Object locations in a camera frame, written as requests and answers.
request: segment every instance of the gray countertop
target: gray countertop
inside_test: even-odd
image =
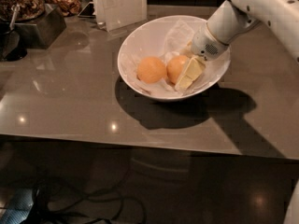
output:
[[[149,18],[214,10],[149,6]],[[49,49],[0,63],[0,134],[299,159],[299,67],[264,25],[232,44],[217,86],[163,104],[120,79],[130,31],[110,35],[77,17],[66,24]]]

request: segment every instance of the bowl rim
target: bowl rim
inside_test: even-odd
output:
[[[142,25],[140,25],[139,27],[137,27],[135,30],[133,30],[125,39],[124,41],[122,42],[121,44],[121,47],[119,49],[119,53],[118,53],[118,70],[119,70],[119,73],[120,73],[120,76],[122,78],[122,80],[126,83],[126,85],[128,85],[134,92],[137,92],[143,96],[146,96],[150,99],[153,99],[153,100],[156,100],[156,101],[162,101],[162,102],[175,102],[175,101],[181,101],[181,100],[184,100],[184,99],[187,99],[187,98],[190,98],[190,97],[193,97],[194,95],[197,95],[203,91],[205,91],[206,89],[208,89],[209,87],[213,86],[214,84],[216,84],[220,79],[221,77],[226,73],[226,71],[228,70],[229,66],[230,66],[230,63],[228,63],[228,65],[226,65],[226,67],[223,69],[223,72],[222,74],[220,75],[220,78],[214,80],[214,81],[211,81],[211,82],[208,82],[208,86],[207,88],[205,89],[200,89],[199,91],[196,91],[196,92],[193,92],[193,93],[189,93],[189,94],[186,94],[186,95],[182,95],[182,96],[179,96],[179,97],[155,97],[155,96],[151,96],[145,92],[142,92],[140,90],[137,90],[134,86],[132,86],[129,82],[127,82],[125,79],[124,79],[124,76],[126,76],[121,68],[121,55],[122,55],[122,52],[121,50],[123,49],[123,46],[127,43],[127,41],[131,38],[131,36],[133,36],[135,34],[136,31],[142,29],[144,26],[147,26],[149,25],[150,23],[154,23],[154,22],[157,22],[159,20],[165,20],[165,19],[180,19],[180,18],[190,18],[190,19],[196,19],[196,20],[199,20],[199,21],[206,21],[205,19],[203,18],[199,18],[199,17],[195,17],[195,16],[190,16],[190,15],[171,15],[171,16],[164,16],[164,17],[161,17],[161,18],[158,18],[158,19],[154,19],[154,20],[151,20],[151,21],[148,21]],[[227,51],[229,52],[229,55],[231,57],[231,46],[229,45]]]

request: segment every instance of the dark floor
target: dark floor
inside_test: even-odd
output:
[[[29,139],[0,147],[0,216],[29,189],[52,218],[44,223],[283,224],[299,177],[299,161],[280,159]]]

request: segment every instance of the cell phone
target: cell phone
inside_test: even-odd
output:
[[[80,18],[95,18],[93,2],[89,2],[78,14]]]

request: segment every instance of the table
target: table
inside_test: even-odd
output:
[[[149,6],[149,19],[208,18],[214,7]],[[67,18],[48,49],[0,63],[0,134],[129,147],[299,159],[299,67],[260,25],[232,44],[217,86],[178,103],[142,97],[120,79],[128,30]]]

